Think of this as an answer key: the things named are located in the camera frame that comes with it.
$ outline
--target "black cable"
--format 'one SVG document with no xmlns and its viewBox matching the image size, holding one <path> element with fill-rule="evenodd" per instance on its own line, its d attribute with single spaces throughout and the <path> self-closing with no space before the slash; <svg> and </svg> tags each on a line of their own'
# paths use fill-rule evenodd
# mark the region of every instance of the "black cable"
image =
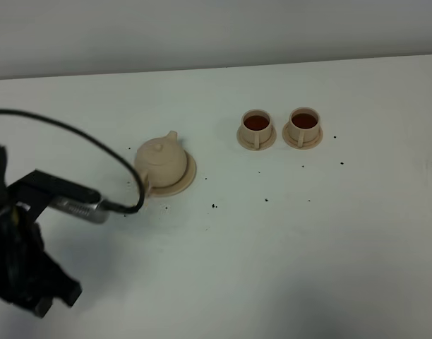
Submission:
<svg viewBox="0 0 432 339">
<path fill-rule="evenodd" d="M 85 140 L 94 144 L 100 150 L 103 150 L 104 152 L 111 155 L 114 159 L 119 161 L 131 173 L 131 175 L 133 175 L 133 177 L 136 181 L 136 184 L 138 185 L 138 190 L 139 190 L 139 200 L 135 206 L 128 207 L 128 206 L 121 205 L 119 203 L 113 203 L 111 201 L 103 201 L 102 206 L 108 210 L 113 210 L 114 212 L 125 213 L 125 214 L 134 214 L 134 213 L 138 212 L 139 209 L 144 204 L 144 195 L 145 195 L 144 186 L 143 186 L 142 181 L 140 180 L 140 177 L 139 177 L 138 173 L 136 172 L 136 170 L 130 164 L 128 164 L 127 161 L 125 159 L 123 159 L 120 155 L 115 153 L 111 148 L 105 146 L 103 143 L 99 142 L 97 139 L 93 138 L 92 136 L 88 135 L 87 133 L 80 131 L 79 129 L 72 127 L 68 124 L 65 124 L 65 123 L 60 122 L 60 121 L 55 120 L 55 119 L 44 117 L 44 116 L 42 116 L 40 114 L 36 114 L 36 113 L 19 111 L 17 109 L 0 109 L 0 115 L 13 115 L 13 116 L 17 116 L 17 117 L 24 117 L 24 118 L 38 120 L 38 121 L 44 122 L 46 124 L 51 124 L 53 126 L 65 129 L 71 133 L 77 134 L 81 138 L 84 138 Z"/>
</svg>

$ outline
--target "beige teapot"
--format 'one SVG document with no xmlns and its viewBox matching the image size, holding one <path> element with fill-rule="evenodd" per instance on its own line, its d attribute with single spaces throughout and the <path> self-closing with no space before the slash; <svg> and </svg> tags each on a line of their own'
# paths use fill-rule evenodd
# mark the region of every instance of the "beige teapot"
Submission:
<svg viewBox="0 0 432 339">
<path fill-rule="evenodd" d="M 196 162 L 170 131 L 162 138 L 147 141 L 136 153 L 135 169 L 151 195 L 167 196 L 188 187 L 196 175 Z"/>
</svg>

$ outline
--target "robotic arm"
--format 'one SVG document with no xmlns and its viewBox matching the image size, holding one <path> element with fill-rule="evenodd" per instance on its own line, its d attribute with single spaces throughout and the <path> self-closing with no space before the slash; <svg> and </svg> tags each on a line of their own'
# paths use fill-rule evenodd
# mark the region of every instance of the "robotic arm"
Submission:
<svg viewBox="0 0 432 339">
<path fill-rule="evenodd" d="M 123 158 L 93 137 L 60 121 L 29 112 L 0 109 L 0 114 L 40 120 L 65 128 L 115 157 L 134 176 L 139 202 L 126 207 L 104 200 L 94 189 L 35 170 L 9 187 L 5 183 L 6 151 L 0 146 L 0 298 L 43 318 L 54 298 L 73 306 L 82 289 L 44 251 L 36 219 L 46 207 L 90 222 L 106 221 L 109 212 L 136 213 L 143 204 L 144 189 L 136 171 Z"/>
</svg>

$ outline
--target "teapot lid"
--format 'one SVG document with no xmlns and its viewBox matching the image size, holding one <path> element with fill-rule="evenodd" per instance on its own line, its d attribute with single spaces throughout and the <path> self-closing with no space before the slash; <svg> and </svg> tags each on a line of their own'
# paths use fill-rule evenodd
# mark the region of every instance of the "teapot lid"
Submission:
<svg viewBox="0 0 432 339">
<path fill-rule="evenodd" d="M 179 152 L 183 152 L 183 148 L 177 143 L 177 132 L 170 131 L 162 138 L 144 143 L 138 150 L 138 157 L 150 165 L 164 165 L 172 161 Z"/>
</svg>

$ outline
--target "beige cup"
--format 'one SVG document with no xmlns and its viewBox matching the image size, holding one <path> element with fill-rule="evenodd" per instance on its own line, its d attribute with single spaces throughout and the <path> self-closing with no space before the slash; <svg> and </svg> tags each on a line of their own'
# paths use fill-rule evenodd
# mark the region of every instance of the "beige cup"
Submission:
<svg viewBox="0 0 432 339">
<path fill-rule="evenodd" d="M 254 116 L 266 118 L 269 124 L 258 131 L 250 129 L 246 126 L 246 120 Z M 264 150 L 270 147 L 275 141 L 275 130 L 272 126 L 271 116 L 262 109 L 251 109 L 244 113 L 241 118 L 241 127 L 238 130 L 238 141 L 249 150 Z"/>
<path fill-rule="evenodd" d="M 292 119 L 296 115 L 300 115 L 300 114 L 311 115 L 313 118 L 316 119 L 316 125 L 307 129 L 296 126 L 293 123 Z M 295 144 L 297 148 L 316 145 L 321 138 L 320 115 L 317 113 L 317 111 L 309 107 L 296 108 L 289 116 L 289 123 L 287 124 L 287 134 L 288 136 L 284 136 L 285 141 L 287 141 L 286 137 L 289 137 L 289 141 Z"/>
</svg>

